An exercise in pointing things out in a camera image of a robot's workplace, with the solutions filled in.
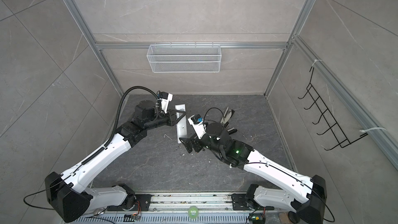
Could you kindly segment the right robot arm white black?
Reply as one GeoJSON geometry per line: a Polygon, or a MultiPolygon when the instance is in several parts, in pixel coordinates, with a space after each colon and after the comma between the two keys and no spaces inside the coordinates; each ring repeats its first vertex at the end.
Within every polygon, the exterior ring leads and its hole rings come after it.
{"type": "Polygon", "coordinates": [[[250,145],[230,137],[220,123],[192,123],[195,134],[180,138],[187,152],[210,150],[218,160],[231,168],[239,168],[273,183],[279,190],[252,185],[246,201],[252,208],[274,207],[291,211],[308,224],[325,222],[327,191],[324,178],[291,171],[262,155],[250,145]]]}

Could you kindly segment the white remote control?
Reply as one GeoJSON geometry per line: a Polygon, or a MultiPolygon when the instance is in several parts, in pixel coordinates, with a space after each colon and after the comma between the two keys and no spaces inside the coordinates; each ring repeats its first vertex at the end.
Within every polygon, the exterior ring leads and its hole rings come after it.
{"type": "MultiPolygon", "coordinates": [[[[176,105],[175,106],[176,110],[183,110],[186,111],[186,105],[181,104],[181,105],[176,105]]],[[[178,144],[181,144],[179,138],[187,138],[187,119],[184,117],[177,125],[177,142],[178,144]]]]}

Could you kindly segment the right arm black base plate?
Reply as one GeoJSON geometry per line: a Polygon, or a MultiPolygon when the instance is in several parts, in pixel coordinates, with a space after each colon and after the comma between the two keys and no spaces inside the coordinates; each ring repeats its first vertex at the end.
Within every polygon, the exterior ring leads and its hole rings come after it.
{"type": "Polygon", "coordinates": [[[246,196],[245,194],[231,194],[231,200],[233,204],[233,209],[236,211],[250,209],[272,211],[275,209],[273,206],[261,206],[253,199],[253,197],[246,196]]]}

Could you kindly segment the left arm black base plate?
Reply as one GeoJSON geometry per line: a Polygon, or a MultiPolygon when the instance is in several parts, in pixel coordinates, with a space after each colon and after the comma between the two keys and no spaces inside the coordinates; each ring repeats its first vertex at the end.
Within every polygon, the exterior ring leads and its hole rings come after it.
{"type": "Polygon", "coordinates": [[[123,211],[148,211],[152,195],[128,195],[124,202],[118,206],[123,211]]]}

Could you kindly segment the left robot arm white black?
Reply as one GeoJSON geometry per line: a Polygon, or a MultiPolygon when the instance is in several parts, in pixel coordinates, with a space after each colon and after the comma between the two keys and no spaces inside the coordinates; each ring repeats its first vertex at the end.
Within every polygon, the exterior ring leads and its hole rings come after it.
{"type": "Polygon", "coordinates": [[[63,173],[50,173],[45,178],[48,203],[66,222],[101,208],[115,206],[125,211],[137,207],[135,192],[126,184],[108,188],[89,189],[88,185],[114,160],[133,148],[151,129],[175,126],[186,115],[185,111],[168,110],[158,116],[153,101],[141,101],[131,119],[116,129],[116,134],[63,173]]]}

